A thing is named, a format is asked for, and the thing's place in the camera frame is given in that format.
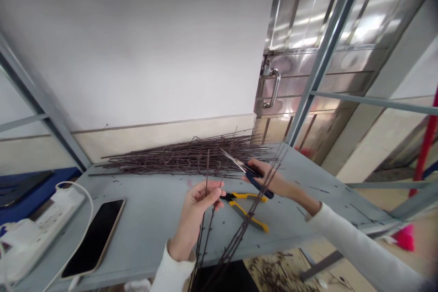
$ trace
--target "scissor blade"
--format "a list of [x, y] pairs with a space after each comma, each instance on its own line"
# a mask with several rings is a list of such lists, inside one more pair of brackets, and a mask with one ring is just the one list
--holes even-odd
[[240, 170], [242, 170], [243, 172], [245, 172], [246, 173], [246, 170], [243, 168], [243, 163], [242, 162], [240, 162], [239, 160], [236, 160], [234, 157], [232, 157], [230, 154], [228, 154], [226, 151], [224, 151], [222, 148], [220, 149], [221, 151], [222, 151], [222, 153], [227, 157], [227, 158], [229, 158], [231, 161], [233, 161], [234, 162], [234, 164], [235, 165], [237, 165], [239, 168], [240, 168]]

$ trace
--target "white sleeve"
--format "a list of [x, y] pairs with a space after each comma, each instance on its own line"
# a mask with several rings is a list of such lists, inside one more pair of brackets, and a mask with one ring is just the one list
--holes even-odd
[[432, 282], [385, 250], [322, 203], [308, 221], [379, 292], [434, 291]]
[[156, 271], [155, 280], [150, 292], [182, 291], [185, 281], [195, 267], [195, 253], [190, 253], [188, 261], [175, 261], [167, 251], [170, 240], [164, 247], [163, 259]]

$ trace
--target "blue scissor handle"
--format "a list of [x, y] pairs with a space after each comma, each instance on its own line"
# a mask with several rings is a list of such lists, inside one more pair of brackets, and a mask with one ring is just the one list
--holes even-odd
[[[247, 171], [245, 172], [246, 177], [248, 178], [248, 180], [254, 185], [255, 188], [257, 188], [258, 190], [262, 189], [262, 186], [254, 179], [254, 175], [252, 174], [252, 172]], [[265, 191], [265, 196], [269, 199], [274, 197], [274, 193], [266, 190]]]

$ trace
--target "power strip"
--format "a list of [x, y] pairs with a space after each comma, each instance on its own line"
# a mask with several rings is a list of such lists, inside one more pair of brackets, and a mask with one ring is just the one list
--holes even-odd
[[58, 189], [51, 197], [53, 204], [38, 218], [20, 220], [10, 225], [3, 242], [11, 246], [0, 259], [0, 283], [5, 282], [5, 263], [9, 282], [24, 278], [44, 254], [64, 225], [70, 220], [85, 196], [74, 188]]

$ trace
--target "left hand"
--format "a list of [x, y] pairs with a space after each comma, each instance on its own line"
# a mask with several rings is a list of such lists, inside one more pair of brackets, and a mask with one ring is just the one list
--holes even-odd
[[178, 229], [168, 249], [169, 255], [174, 260], [188, 260], [190, 252], [198, 240], [199, 226], [204, 212], [212, 205], [216, 211], [224, 207], [224, 203], [219, 199], [220, 196], [226, 195], [226, 192], [221, 189], [223, 186], [223, 182], [209, 180], [207, 196], [205, 196], [205, 181], [200, 182], [187, 192]]

